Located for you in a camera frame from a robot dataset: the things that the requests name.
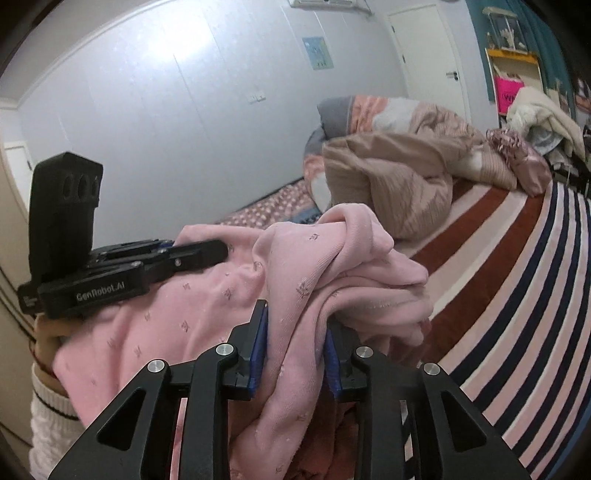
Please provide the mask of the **left forearm white sleeve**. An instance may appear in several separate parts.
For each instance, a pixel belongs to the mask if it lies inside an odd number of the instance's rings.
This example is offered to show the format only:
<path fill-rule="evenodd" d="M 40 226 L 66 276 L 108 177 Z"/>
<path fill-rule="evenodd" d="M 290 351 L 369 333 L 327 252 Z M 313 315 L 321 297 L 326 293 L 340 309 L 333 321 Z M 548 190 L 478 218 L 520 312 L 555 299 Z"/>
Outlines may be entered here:
<path fill-rule="evenodd" d="M 84 427 L 70 399 L 55 378 L 34 364 L 31 379 L 30 473 L 34 479 L 47 479 L 82 434 Z"/>

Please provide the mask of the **person's left hand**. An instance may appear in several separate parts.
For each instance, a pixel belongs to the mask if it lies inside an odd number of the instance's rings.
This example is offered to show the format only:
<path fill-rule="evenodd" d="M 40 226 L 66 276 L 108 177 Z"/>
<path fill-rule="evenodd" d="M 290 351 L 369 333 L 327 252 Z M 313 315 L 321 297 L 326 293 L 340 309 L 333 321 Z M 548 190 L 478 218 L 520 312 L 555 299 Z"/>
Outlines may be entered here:
<path fill-rule="evenodd" d="M 68 322 L 48 319 L 40 315 L 34 324 L 34 370 L 39 380 L 50 390 L 62 396 L 67 393 L 53 372 L 53 361 L 61 346 L 61 337 L 68 336 Z"/>

